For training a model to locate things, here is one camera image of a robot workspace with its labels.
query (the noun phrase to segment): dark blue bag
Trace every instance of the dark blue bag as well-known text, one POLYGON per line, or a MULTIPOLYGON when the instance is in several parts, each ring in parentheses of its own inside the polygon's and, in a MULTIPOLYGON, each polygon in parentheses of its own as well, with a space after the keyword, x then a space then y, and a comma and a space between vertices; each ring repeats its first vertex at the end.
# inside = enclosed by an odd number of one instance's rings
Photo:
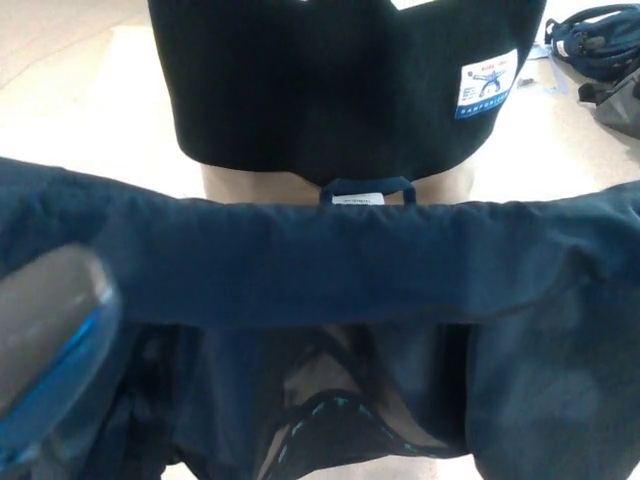
POLYGON ((547 21, 545 43, 582 75, 619 81, 640 57, 640 4, 589 8, 564 22, 547 21))

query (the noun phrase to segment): navy blue fabric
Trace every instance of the navy blue fabric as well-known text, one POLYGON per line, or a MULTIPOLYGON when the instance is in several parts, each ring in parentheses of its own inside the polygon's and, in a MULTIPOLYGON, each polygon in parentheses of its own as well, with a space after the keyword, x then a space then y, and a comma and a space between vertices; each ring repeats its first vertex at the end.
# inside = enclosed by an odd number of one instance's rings
POLYGON ((0 160, 0 278, 79 242, 120 338, 32 478, 249 478, 296 332, 366 324, 412 414, 487 479, 640 460, 640 183, 549 203, 223 206, 0 160))

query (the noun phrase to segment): bag handle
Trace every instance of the bag handle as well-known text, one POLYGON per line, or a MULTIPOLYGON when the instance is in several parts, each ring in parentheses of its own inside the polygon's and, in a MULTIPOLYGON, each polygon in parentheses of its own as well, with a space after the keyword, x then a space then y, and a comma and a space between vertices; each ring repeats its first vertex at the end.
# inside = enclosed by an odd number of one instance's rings
POLYGON ((557 22, 551 18, 547 20, 547 23, 545 24, 544 43, 547 45, 551 44, 551 40, 553 39, 553 31, 559 25, 573 26, 577 23, 581 23, 592 18, 598 18, 604 15, 609 15, 611 13, 631 10, 637 10, 638 13, 640 13, 640 3, 618 3, 615 5, 604 5, 602 7, 587 8, 586 10, 582 10, 571 15, 563 22, 557 22))

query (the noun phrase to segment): blue stitching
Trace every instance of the blue stitching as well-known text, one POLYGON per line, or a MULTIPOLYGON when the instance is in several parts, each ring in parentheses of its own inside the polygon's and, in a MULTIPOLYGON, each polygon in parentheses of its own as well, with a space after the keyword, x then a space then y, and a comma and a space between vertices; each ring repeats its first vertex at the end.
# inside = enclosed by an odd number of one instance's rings
POLYGON ((293 430, 291 430, 291 438, 296 436, 296 432, 300 429, 300 427, 302 427, 302 425, 304 424, 304 422, 302 420, 300 420, 298 422, 298 425, 296 425, 295 427, 293 427, 293 430))
POLYGON ((313 412, 311 412, 311 415, 315 415, 316 413, 318 413, 323 408, 324 408, 324 402, 322 402, 320 405, 318 405, 316 408, 314 408, 313 412))
POLYGON ((285 444, 282 447, 282 451, 280 452, 280 456, 278 457, 278 463, 282 462, 282 459, 284 458, 284 454, 287 453, 287 445, 285 444))

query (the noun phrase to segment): label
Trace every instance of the label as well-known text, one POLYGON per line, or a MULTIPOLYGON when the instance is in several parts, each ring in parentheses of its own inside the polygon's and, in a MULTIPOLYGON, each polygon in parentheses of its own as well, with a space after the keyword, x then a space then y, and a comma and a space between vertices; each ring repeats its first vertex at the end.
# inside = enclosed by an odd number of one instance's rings
POLYGON ((334 205, 384 205, 381 193, 363 193, 361 195, 341 195, 333 197, 334 205))
POLYGON ((518 50, 462 67, 456 118, 496 108, 507 99, 518 71, 518 50))
POLYGON ((407 8, 417 7, 418 5, 424 5, 425 3, 435 2, 437 0, 391 0, 391 3, 398 10, 406 10, 407 8))
POLYGON ((567 50, 564 48, 564 40, 560 40, 559 42, 556 42, 556 48, 558 49, 558 53, 563 56, 563 57, 568 57, 569 54, 567 53, 567 50))

